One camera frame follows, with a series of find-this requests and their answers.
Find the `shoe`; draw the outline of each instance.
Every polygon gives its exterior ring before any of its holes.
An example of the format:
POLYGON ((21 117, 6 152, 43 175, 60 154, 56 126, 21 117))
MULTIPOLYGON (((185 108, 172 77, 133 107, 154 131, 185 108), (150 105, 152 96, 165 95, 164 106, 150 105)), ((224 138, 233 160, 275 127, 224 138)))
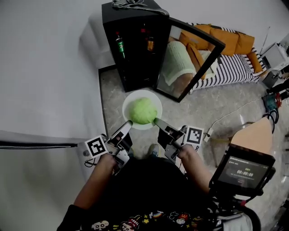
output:
POLYGON ((149 147, 148 156, 153 155, 153 156, 158 157, 159 153, 160 153, 159 145, 155 143, 151 144, 149 147))

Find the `black and white striped fabric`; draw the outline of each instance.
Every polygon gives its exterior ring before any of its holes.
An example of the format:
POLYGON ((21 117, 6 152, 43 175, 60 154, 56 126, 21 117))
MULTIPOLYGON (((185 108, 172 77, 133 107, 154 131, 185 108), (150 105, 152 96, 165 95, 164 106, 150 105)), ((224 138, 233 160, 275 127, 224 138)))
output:
MULTIPOLYGON (((198 25, 198 23, 189 23, 190 25, 198 25)), ((228 29, 228 28, 222 28, 217 26, 211 26, 213 28, 222 29, 223 31, 233 32, 235 33, 235 30, 228 29)), ((217 74, 209 79, 200 79, 197 84, 193 87, 193 89, 190 91, 201 89, 201 88, 208 88, 213 86, 219 86, 219 85, 226 85, 231 83, 247 83, 247 82, 254 82, 257 83, 259 81, 259 76, 262 74, 266 67, 262 62, 262 59, 260 55, 258 54, 257 50, 253 47, 251 52, 256 53, 257 58, 263 68, 263 71, 259 73, 254 73, 254 68, 247 57, 247 55, 233 55, 227 56, 227 55, 220 55, 218 57, 218 67, 217 67, 217 74), (248 66, 250 67, 251 72, 246 71, 246 68, 242 62, 242 59, 245 59, 248 66)))

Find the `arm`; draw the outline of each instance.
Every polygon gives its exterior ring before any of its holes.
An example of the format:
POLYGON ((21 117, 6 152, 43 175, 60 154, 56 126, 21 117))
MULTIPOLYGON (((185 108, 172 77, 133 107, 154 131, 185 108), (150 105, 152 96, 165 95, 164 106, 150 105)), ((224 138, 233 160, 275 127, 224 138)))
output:
POLYGON ((209 193, 209 182, 212 178, 212 174, 204 165, 194 148, 188 144, 184 145, 181 148, 178 157, 182 160, 182 164, 189 178, 191 178, 196 186, 203 192, 209 193))
POLYGON ((95 204, 104 192, 115 165, 116 161, 112 155, 102 155, 89 180, 75 199, 74 205, 79 208, 89 209, 95 204))

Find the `tiled floor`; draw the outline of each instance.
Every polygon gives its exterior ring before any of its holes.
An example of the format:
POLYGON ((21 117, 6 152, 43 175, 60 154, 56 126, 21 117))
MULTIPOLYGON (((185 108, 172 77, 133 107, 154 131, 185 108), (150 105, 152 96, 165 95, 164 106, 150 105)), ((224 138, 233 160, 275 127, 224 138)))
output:
MULTIPOLYGON (((109 135, 113 134, 125 121, 122 117, 122 103, 127 95, 125 93, 117 70, 110 70, 101 75, 103 106, 109 135)), ((261 96, 265 94, 265 87, 254 83, 237 83, 208 89, 201 89, 187 95, 181 103, 176 103, 158 93, 155 93, 162 102, 162 120, 175 128, 183 125, 192 125, 204 128, 205 131, 218 119, 233 112, 216 122, 213 126, 215 138, 226 138, 241 129, 241 125, 248 121, 257 121, 264 114, 261 96)), ((276 162, 276 174, 265 186, 264 194, 248 203, 248 206, 261 219, 262 227, 268 230, 274 222, 275 214, 286 198, 289 190, 289 180, 284 177, 289 169, 285 168, 286 160, 289 162, 284 149, 289 148, 284 135, 289 131, 289 107, 286 103, 280 108, 280 120, 275 128, 272 154, 276 162)), ((133 149, 137 157, 142 158, 150 144, 157 143, 158 128, 140 131, 132 129, 130 135, 133 149)), ((198 153, 203 157, 209 168, 215 170, 225 150, 224 145, 203 143, 198 153)))

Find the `white plate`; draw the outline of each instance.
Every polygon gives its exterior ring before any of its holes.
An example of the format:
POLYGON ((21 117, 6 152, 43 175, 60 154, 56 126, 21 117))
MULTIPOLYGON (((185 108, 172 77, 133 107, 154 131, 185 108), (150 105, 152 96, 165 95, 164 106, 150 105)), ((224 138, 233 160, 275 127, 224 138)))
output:
MULTIPOLYGON (((162 112, 163 112, 163 107, 162 107, 162 103, 159 100, 159 98, 152 92, 147 91, 147 90, 138 90, 135 91, 131 94, 129 94, 125 101, 123 102, 122 105, 122 115, 123 118, 125 119, 125 121, 131 120, 131 116, 130 116, 130 104, 139 99, 139 98, 149 98, 152 103, 155 105, 158 113, 157 113, 157 118, 161 118, 162 117, 162 112)), ((151 123, 151 124, 146 124, 146 125, 140 125, 138 123, 133 122, 132 127, 138 130, 147 130, 152 128, 153 126, 155 126, 155 123, 151 123)))

